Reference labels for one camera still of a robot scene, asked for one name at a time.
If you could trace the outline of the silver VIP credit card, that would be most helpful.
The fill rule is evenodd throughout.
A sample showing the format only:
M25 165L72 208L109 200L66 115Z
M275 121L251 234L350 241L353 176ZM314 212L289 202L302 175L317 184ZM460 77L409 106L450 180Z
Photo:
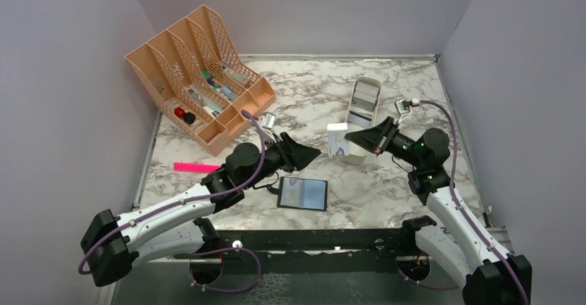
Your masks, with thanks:
M303 181L298 178L284 178L281 186L280 204L288 207L300 207L302 201Z

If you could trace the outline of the black leather card holder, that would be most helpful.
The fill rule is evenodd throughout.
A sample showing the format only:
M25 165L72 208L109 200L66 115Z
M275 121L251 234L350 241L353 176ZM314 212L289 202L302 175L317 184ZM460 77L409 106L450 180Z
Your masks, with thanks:
M324 180L309 179L309 178L298 178L303 181L302 190L302 201L300 207L288 207L280 204L281 199L281 186L284 178L295 178L295 177L282 177L278 186L278 198L276 205L281 208L298 209L298 210L314 210L314 211L326 211L328 208L328 188L329 184Z

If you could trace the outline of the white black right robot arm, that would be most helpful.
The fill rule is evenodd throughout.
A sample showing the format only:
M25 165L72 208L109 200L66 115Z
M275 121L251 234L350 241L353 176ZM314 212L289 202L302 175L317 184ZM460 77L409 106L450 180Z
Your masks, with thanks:
M430 128L413 140L399 132L391 117L345 138L379 155L388 152L413 167L410 190L441 221L443 231L428 218L404 221L399 247L414 255L430 255L453 279L465 304L529 304L532 267L514 255L473 216L444 168L451 155L447 133Z

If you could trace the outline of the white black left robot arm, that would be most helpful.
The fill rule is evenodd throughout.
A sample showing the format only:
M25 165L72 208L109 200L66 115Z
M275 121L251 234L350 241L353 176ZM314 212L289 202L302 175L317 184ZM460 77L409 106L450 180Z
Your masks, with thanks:
M78 272L90 275L97 287L112 284L139 261L170 255L169 245L152 242L156 237L225 210L243 200L244 191L264 178L278 170L301 171L320 155L319 149L297 143L285 132L260 147L240 143L219 169L179 195L139 211L98 212L80 241L84 257Z

